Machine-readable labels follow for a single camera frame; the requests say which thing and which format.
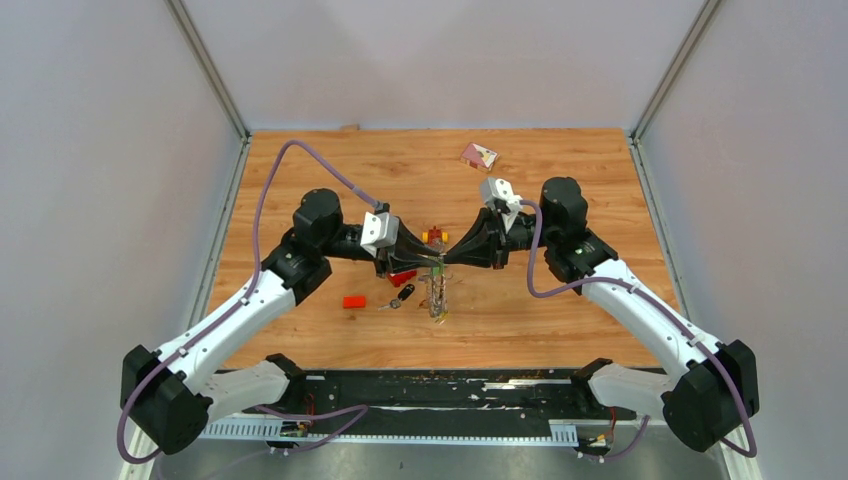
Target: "cable clip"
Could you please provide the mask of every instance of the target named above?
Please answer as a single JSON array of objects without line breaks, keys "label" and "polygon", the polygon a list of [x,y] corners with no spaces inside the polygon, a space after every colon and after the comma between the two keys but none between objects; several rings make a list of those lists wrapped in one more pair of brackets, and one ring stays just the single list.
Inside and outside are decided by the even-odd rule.
[{"label": "cable clip", "polygon": [[704,340],[706,340],[706,339],[707,339],[707,336],[704,335],[704,332],[698,332],[698,333],[695,334],[694,337],[687,340],[686,343],[688,343],[690,347],[695,348],[695,345],[697,345],[699,343],[704,343]]},{"label": "cable clip", "polygon": [[630,288],[627,289],[627,293],[632,294],[634,290],[637,290],[639,288],[642,288],[642,282],[640,282],[638,279],[636,279],[630,285]]}]

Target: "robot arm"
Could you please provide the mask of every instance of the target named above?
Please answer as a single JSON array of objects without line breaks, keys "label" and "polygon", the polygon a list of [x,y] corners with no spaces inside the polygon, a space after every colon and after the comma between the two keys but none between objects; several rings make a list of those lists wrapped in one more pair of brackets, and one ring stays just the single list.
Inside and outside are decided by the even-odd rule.
[{"label": "robot arm", "polygon": [[304,195],[294,226],[251,278],[209,316],[154,352],[139,345],[125,357],[121,406],[162,362],[174,357],[130,407],[129,416],[166,454],[187,447],[207,423],[255,405],[303,398],[304,372],[281,354],[244,370],[216,374],[262,327],[300,305],[330,274],[327,257],[371,260],[378,275],[438,263],[382,205],[363,225],[343,223],[335,192]]},{"label": "robot arm", "polygon": [[[650,373],[598,359],[572,377],[588,404],[623,407],[664,418],[684,444],[705,451],[738,427],[741,418],[727,384],[696,348],[700,342],[730,373],[748,416],[759,410],[753,352],[738,340],[722,344],[645,287],[615,250],[587,228],[588,202],[574,179],[545,182],[539,202],[541,224],[536,215],[520,212],[521,197],[506,180],[486,179],[480,190],[486,208],[481,209],[471,230],[447,252],[445,263],[503,268],[509,253],[530,249],[535,230],[541,229],[540,247],[545,248],[551,273],[563,283],[585,279],[574,291],[621,322],[657,357],[665,371]],[[694,338],[684,335],[643,295],[674,315]]]}]

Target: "wire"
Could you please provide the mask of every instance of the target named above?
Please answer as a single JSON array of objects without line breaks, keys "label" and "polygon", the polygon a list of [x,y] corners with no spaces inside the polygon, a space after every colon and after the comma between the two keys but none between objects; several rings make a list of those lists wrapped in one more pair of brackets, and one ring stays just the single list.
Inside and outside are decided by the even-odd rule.
[{"label": "wire", "polygon": [[639,445],[639,442],[642,441],[642,438],[645,437],[645,432],[648,431],[648,423],[650,421],[651,421],[651,417],[649,417],[648,415],[645,415],[644,417],[642,417],[642,424],[639,425],[639,430],[636,431],[636,436],[633,437],[633,441],[631,441],[630,445],[625,447],[624,450],[622,450],[618,453],[613,453],[612,455],[589,455],[589,454],[586,454],[586,453],[578,452],[577,458],[586,457],[589,460],[595,460],[598,463],[609,463],[609,462],[614,462],[616,460],[621,460],[622,458],[629,455],[630,452],[632,452],[633,449],[635,449],[636,446]]},{"label": "wire", "polygon": [[[373,197],[365,193],[359,187],[357,187],[353,182],[347,179],[344,175],[342,175],[338,170],[336,170],[330,162],[328,162],[324,157],[321,156],[320,153],[316,152],[312,147],[307,145],[306,143],[300,140],[289,140],[282,147],[280,147],[280,152],[277,154],[277,158],[274,160],[274,163],[271,165],[271,171],[268,172],[268,178],[265,180],[265,184],[262,186],[262,192],[259,195],[259,202],[256,204],[256,213],[253,216],[253,274],[250,277],[250,285],[247,287],[247,290],[244,295],[245,300],[249,300],[250,296],[253,295],[256,284],[259,282],[259,274],[261,273],[262,263],[259,258],[259,219],[262,217],[262,207],[265,204],[265,197],[268,195],[268,190],[271,187],[271,183],[274,180],[274,176],[277,174],[277,169],[280,167],[280,163],[283,160],[283,156],[286,154],[289,148],[293,145],[297,145],[298,147],[305,150],[309,153],[312,158],[314,158],[318,163],[320,163],[331,175],[336,177],[340,182],[342,182],[346,187],[351,189],[357,197],[361,198],[365,203],[371,205],[374,208],[379,208],[382,204],[381,202],[375,200]],[[182,349],[188,351],[191,347],[197,344],[197,342],[201,341],[207,335],[212,333],[216,328],[218,328],[222,323],[224,323],[228,318],[230,318],[238,309],[242,306],[242,302],[234,303],[229,309],[224,311],[220,317],[215,319],[212,323],[207,325],[204,329],[197,333],[193,338],[189,339],[185,344],[183,344]],[[118,453],[120,453],[121,458],[124,461],[134,464],[140,465],[142,463],[147,463],[150,460],[156,458],[157,455],[162,451],[157,448],[150,454],[144,457],[135,457],[127,450],[127,445],[124,440],[125,432],[127,429],[127,420],[130,416],[130,410],[132,410],[135,402],[138,400],[138,397],[141,395],[141,392],[144,391],[145,388],[150,384],[153,379],[159,375],[163,370],[168,368],[168,365],[173,363],[179,357],[179,351],[172,353],[169,357],[163,360],[159,365],[157,365],[150,373],[148,373],[139,384],[135,387],[135,389],[130,393],[130,396],[127,398],[127,402],[124,404],[124,407],[121,409],[121,416],[118,419],[118,432],[117,432],[117,444],[118,444]]]},{"label": "wire", "polygon": [[[536,298],[547,298],[552,297],[558,293],[567,292],[574,288],[587,285],[590,283],[611,283],[613,285],[618,285],[622,288],[627,289],[627,291],[633,292],[638,295],[640,298],[651,304],[654,308],[656,308],[663,316],[665,316],[674,326],[677,328],[684,337],[689,340],[695,339],[695,334],[689,330],[686,325],[683,324],[680,320],[678,320],[677,316],[674,315],[671,310],[668,309],[665,305],[662,304],[659,300],[654,298],[654,296],[642,291],[641,289],[635,288],[634,285],[625,282],[624,280],[619,280],[617,278],[611,277],[584,277],[579,280],[575,280],[571,283],[567,283],[560,287],[554,288],[547,292],[539,292],[533,286],[533,271],[536,265],[536,254],[539,249],[539,239],[542,236],[542,209],[539,208],[539,205],[536,202],[530,200],[521,200],[521,205],[525,205],[533,208],[536,212],[536,228],[533,231],[533,243],[530,247],[530,259],[527,263],[527,290],[530,291],[530,295],[533,295]],[[739,394],[739,389],[736,387],[736,383],[730,377],[730,373],[727,369],[722,365],[722,363],[716,358],[715,355],[700,341],[694,342],[695,348],[697,348],[710,363],[718,371],[721,378],[724,380],[724,383],[727,385],[727,388],[730,390],[730,396],[733,397],[733,403],[736,405],[736,411],[739,413],[739,418],[742,420],[742,428],[745,430],[745,437],[748,442],[748,449],[745,450],[739,445],[734,444],[730,440],[726,438],[721,439],[721,442],[727,445],[730,449],[743,455],[748,458],[753,458],[757,456],[757,442],[754,439],[754,429],[751,427],[751,419],[748,417],[748,411],[745,408],[745,402],[742,400],[742,396]]]},{"label": "wire", "polygon": [[328,418],[335,418],[335,417],[338,417],[340,415],[344,415],[346,413],[359,411],[359,413],[357,413],[355,417],[351,418],[347,423],[342,425],[341,428],[339,428],[335,432],[327,435],[326,437],[322,438],[321,440],[318,440],[317,442],[311,443],[309,445],[305,445],[303,447],[284,449],[283,455],[288,455],[289,453],[301,453],[301,452],[308,452],[310,450],[315,450],[316,448],[322,447],[322,446],[326,445],[327,443],[331,442],[334,438],[336,438],[339,435],[341,435],[342,433],[344,433],[345,430],[352,427],[354,423],[358,422],[359,419],[362,418],[362,416],[365,415],[365,413],[368,411],[368,405],[364,405],[364,404],[363,405],[354,405],[352,407],[342,408],[340,410],[336,410],[336,411],[333,411],[333,412],[330,412],[330,413],[322,413],[320,415],[292,415],[292,414],[288,414],[288,413],[278,412],[276,410],[272,410],[268,407],[263,407],[263,406],[258,406],[258,407],[256,407],[256,409],[259,410],[260,412],[264,412],[264,413],[267,413],[269,415],[274,415],[275,417],[282,418],[283,420],[310,420],[310,421],[326,420]]},{"label": "wire", "polygon": [[598,438],[600,438],[600,437],[605,437],[605,438],[606,438],[606,437],[609,437],[609,438],[610,438],[610,445],[612,445],[612,443],[613,443],[613,442],[615,442],[615,423],[618,421],[618,419],[617,419],[617,418],[615,418],[615,407],[610,407],[610,416],[611,416],[612,418],[611,418],[611,420],[610,420],[610,428],[609,428],[609,430],[607,430],[606,432],[604,432],[604,433],[603,433],[603,434],[601,434],[601,435],[598,435]]},{"label": "wire", "polygon": [[[315,395],[311,393],[306,395],[306,414],[307,415],[315,415]],[[315,425],[314,420],[310,420],[309,426]]]}]

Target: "white arm segment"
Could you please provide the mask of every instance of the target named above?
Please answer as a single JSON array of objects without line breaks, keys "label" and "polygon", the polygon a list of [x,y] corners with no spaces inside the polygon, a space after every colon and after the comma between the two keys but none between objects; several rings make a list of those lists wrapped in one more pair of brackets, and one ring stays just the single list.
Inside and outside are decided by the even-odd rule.
[{"label": "white arm segment", "polygon": [[[188,332],[159,347],[162,352],[159,358],[167,358],[175,351],[179,351],[186,341],[214,322],[232,305],[240,302],[249,283],[250,281],[245,283],[232,297]],[[255,292],[250,297],[250,302],[242,305],[230,318],[194,345],[188,352],[182,352],[183,356],[171,363],[168,369],[174,373],[179,371],[185,373],[186,377],[183,383],[186,387],[192,393],[200,392],[212,374],[215,373],[215,370],[230,355],[259,332],[262,327],[293,309],[295,305],[294,293],[283,288],[283,280],[280,277],[268,270],[261,272]]]},{"label": "white arm segment", "polygon": [[592,395],[606,407],[624,407],[634,412],[663,418],[660,398],[674,389],[668,375],[624,368],[617,363],[602,367],[589,379]]},{"label": "white arm segment", "polygon": [[209,423],[255,405],[274,403],[286,393],[289,379],[277,365],[264,360],[258,365],[212,375],[200,394],[212,399]]},{"label": "white arm segment", "polygon": [[[595,267],[593,277],[612,277],[624,280],[636,286],[664,306],[695,334],[695,339],[703,342],[711,352],[718,351],[718,339],[704,332],[692,322],[680,316],[647,287],[639,282],[633,272],[622,260],[607,260]],[[597,304],[616,318],[630,331],[648,350],[657,357],[663,369],[670,377],[671,385],[676,385],[680,377],[689,371],[686,366],[690,361],[701,363],[706,360],[697,348],[675,326],[651,304],[635,293],[611,283],[589,283],[583,286],[583,293],[593,303]]]}]

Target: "wooden surface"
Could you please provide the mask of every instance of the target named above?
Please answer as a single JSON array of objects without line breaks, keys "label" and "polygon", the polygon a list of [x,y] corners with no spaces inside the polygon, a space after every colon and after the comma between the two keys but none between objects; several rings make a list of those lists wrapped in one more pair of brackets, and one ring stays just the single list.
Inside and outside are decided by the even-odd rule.
[{"label": "wooden surface", "polygon": [[[349,130],[254,136],[211,307],[250,276],[256,202],[280,146],[291,138],[306,141],[360,188],[389,202],[413,232],[438,225],[451,241],[462,237],[481,207],[478,188],[485,174],[458,160],[468,142],[499,152],[502,158],[492,175],[511,181],[526,198],[538,200],[549,177],[572,176],[589,201],[590,228],[659,296],[673,299],[620,130]],[[316,187],[339,193],[346,222],[362,222],[366,205],[295,147],[284,158],[265,202],[263,258],[291,226],[301,196]],[[442,325],[418,309],[426,295],[423,284],[399,310],[378,312],[398,289],[376,278],[370,263],[332,259],[333,275],[318,291],[268,325],[228,366],[250,366],[277,352],[310,368],[583,366],[597,357],[625,365],[657,364],[627,330],[584,297],[531,297],[525,281],[527,256],[513,253],[500,271],[451,266],[451,313]],[[557,285],[542,255],[535,280],[538,289]],[[367,309],[343,310],[346,295],[367,296]]]}]

